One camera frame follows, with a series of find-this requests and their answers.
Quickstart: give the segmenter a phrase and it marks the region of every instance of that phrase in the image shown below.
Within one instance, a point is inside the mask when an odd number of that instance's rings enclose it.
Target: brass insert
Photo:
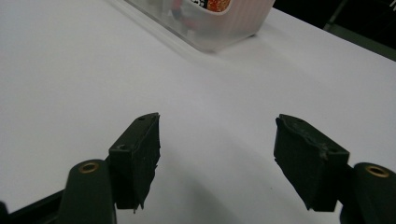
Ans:
[[[98,163],[96,163],[96,162],[87,162],[87,163],[81,165],[80,167],[78,167],[78,170],[82,174],[89,174],[89,173],[94,172],[98,168],[99,168],[99,164]]]
[[[374,165],[369,165],[366,166],[366,171],[372,175],[382,177],[382,178],[387,178],[389,177],[388,171],[384,170],[383,168],[379,166],[374,166]]]

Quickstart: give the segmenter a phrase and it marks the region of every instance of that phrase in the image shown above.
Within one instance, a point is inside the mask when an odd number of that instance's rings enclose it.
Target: clear plastic container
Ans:
[[[214,12],[182,0],[117,0],[136,7],[163,27],[201,51],[222,49],[255,35],[275,0],[231,0],[227,8]]]

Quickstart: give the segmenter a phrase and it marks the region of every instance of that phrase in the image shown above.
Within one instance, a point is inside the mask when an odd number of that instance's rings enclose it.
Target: black plastic bracket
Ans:
[[[349,152],[302,119],[280,115],[274,155],[307,209],[333,212],[343,224],[396,220],[396,174],[377,164],[347,165]]]

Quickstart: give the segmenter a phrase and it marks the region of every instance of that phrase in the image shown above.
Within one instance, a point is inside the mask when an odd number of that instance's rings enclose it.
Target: label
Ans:
[[[215,12],[224,11],[228,7],[228,5],[230,5],[230,0],[191,0],[191,1],[195,4],[198,4],[200,7]]]

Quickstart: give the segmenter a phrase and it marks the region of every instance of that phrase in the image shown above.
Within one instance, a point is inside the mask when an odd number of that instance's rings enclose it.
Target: brass screw hole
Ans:
[[[386,171],[386,170],[384,170],[384,169],[382,169],[381,167],[378,167],[378,166],[373,166],[373,165],[367,166],[366,167],[366,171],[368,173],[370,173],[371,175],[375,175],[375,176],[378,176],[378,177],[382,177],[382,178],[389,177],[388,171]]]
[[[89,174],[89,173],[94,172],[98,168],[99,168],[99,164],[98,163],[96,163],[96,162],[87,162],[87,163],[81,165],[78,168],[78,170],[82,174]]]

